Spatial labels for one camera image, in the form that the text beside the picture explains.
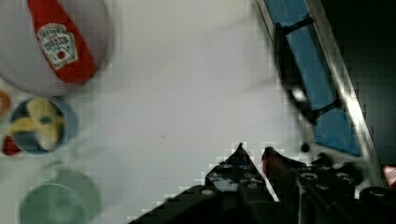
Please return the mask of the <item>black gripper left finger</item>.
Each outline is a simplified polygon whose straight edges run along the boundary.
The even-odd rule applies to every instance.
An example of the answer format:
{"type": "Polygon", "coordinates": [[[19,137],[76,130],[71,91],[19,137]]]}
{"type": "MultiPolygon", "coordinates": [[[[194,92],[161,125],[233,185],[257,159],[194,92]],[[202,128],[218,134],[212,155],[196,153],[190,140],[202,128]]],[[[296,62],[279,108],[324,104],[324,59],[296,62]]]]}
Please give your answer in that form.
{"type": "Polygon", "coordinates": [[[244,144],[239,143],[227,159],[208,172],[205,176],[205,185],[221,192],[237,192],[237,188],[242,184],[262,185],[264,192],[269,194],[269,200],[278,202],[274,191],[269,188],[268,181],[244,149],[244,144]]]}

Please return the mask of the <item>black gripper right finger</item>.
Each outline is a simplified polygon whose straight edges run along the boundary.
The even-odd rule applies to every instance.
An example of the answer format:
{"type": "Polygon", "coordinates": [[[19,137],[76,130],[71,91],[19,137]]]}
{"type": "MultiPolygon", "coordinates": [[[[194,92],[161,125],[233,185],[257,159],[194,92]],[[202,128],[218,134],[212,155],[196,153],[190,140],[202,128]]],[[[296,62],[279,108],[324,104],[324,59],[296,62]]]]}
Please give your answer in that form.
{"type": "Polygon", "coordinates": [[[297,176],[305,164],[287,158],[272,147],[262,154],[262,170],[268,178],[277,198],[284,203],[294,203],[297,190],[297,176]]]}

